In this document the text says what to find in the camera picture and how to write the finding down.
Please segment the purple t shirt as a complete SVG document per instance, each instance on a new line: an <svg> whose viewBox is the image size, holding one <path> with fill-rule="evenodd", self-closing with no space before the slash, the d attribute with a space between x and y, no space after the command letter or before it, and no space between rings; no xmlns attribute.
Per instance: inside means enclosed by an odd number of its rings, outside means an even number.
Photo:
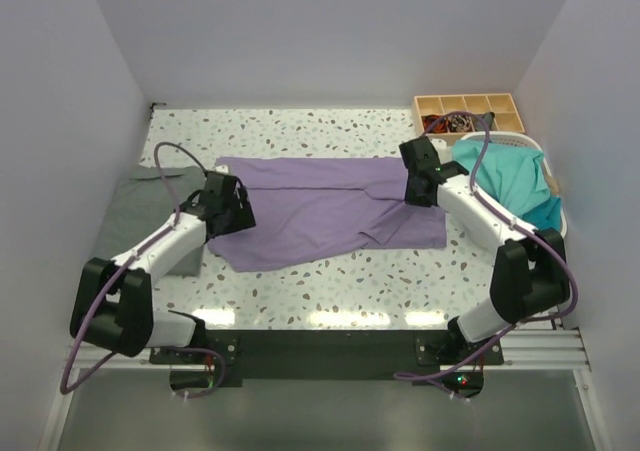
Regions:
<svg viewBox="0 0 640 451"><path fill-rule="evenodd" d="M399 158L221 157L243 182L255 227L209 241L236 272L272 271L359 249L442 249L445 213L405 203Z"/></svg>

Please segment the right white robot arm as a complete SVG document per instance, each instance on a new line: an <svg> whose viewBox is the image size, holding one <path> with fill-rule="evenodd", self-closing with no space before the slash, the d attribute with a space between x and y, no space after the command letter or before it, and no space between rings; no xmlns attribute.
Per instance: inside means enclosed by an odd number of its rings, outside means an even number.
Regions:
<svg viewBox="0 0 640 451"><path fill-rule="evenodd" d="M481 343L575 297L564 239L516 217L481 189L479 165L441 162L432 142L419 137L399 146L408 177L408 205L437 206L460 221L494 253L488 297L447 324L438 355L469 363Z"/></svg>

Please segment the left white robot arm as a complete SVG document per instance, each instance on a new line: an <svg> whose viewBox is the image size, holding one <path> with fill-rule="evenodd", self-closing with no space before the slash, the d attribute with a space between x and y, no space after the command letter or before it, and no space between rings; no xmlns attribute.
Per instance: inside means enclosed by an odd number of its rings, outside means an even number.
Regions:
<svg viewBox="0 0 640 451"><path fill-rule="evenodd" d="M70 321L74 345L85 342L128 357L168 348L185 363L207 351L204 321L154 309L153 287L182 258L214 238L256 225L248 192L227 166L206 174L177 214L130 250L83 267Z"/></svg>

